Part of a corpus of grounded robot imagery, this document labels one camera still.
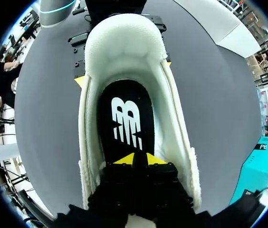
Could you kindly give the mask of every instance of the gray platform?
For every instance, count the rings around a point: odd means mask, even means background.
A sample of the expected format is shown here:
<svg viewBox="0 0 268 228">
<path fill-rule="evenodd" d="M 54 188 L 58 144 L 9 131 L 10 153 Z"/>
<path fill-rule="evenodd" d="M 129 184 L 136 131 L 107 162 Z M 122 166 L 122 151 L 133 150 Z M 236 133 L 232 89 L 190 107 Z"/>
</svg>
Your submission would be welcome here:
<svg viewBox="0 0 268 228">
<path fill-rule="evenodd" d="M 200 169 L 202 210 L 224 209 L 241 165 L 260 137 L 260 111 L 245 59 L 218 47 L 173 1 L 149 0 L 143 13 L 159 15 L 178 86 L 191 145 Z M 73 79 L 67 39 L 88 28 L 83 15 L 42 29 L 18 81 L 16 132 L 19 151 L 38 195 L 55 215 L 82 205 L 78 168 L 80 87 Z"/>
</svg>

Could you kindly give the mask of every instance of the person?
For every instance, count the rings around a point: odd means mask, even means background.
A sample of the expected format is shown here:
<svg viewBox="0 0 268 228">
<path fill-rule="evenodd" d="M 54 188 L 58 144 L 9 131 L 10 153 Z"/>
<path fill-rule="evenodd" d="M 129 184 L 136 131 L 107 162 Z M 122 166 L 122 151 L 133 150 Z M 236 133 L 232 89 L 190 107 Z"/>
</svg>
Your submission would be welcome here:
<svg viewBox="0 0 268 228">
<path fill-rule="evenodd" d="M 19 77 L 21 67 L 22 64 L 19 64 L 18 61 L 8 63 L 0 62 L 0 107 L 3 104 L 7 104 L 12 108 L 15 107 L 16 95 L 11 90 L 11 84 L 13 80 Z"/>
</svg>

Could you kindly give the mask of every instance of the black insole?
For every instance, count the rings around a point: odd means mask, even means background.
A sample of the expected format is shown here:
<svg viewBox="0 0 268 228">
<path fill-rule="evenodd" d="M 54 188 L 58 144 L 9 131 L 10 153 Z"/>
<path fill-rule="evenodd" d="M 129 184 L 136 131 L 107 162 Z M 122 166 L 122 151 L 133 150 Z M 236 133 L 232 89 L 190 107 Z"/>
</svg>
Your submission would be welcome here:
<svg viewBox="0 0 268 228">
<path fill-rule="evenodd" d="M 154 119 L 151 99 L 138 82 L 120 80 L 100 96 L 97 125 L 105 161 L 114 163 L 131 153 L 154 155 Z"/>
</svg>

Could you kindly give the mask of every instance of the teal box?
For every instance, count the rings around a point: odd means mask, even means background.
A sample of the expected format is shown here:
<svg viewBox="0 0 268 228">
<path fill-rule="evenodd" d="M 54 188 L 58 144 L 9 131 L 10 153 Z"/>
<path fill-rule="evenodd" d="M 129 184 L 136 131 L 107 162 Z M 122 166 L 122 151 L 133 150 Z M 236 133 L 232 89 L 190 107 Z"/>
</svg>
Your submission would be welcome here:
<svg viewBox="0 0 268 228">
<path fill-rule="evenodd" d="M 230 204 L 268 186 L 268 137 L 261 137 L 242 165 Z"/>
</svg>

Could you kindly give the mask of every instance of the white shoe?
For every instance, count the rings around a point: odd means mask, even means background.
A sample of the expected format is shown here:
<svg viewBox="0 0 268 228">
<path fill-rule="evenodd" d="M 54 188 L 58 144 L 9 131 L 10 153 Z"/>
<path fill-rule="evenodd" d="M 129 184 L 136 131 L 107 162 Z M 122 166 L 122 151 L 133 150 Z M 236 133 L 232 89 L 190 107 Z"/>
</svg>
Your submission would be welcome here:
<svg viewBox="0 0 268 228">
<path fill-rule="evenodd" d="M 105 162 L 135 151 L 172 162 L 200 207 L 196 155 L 166 58 L 158 28 L 141 15 L 109 17 L 89 34 L 78 118 L 85 209 Z"/>
</svg>

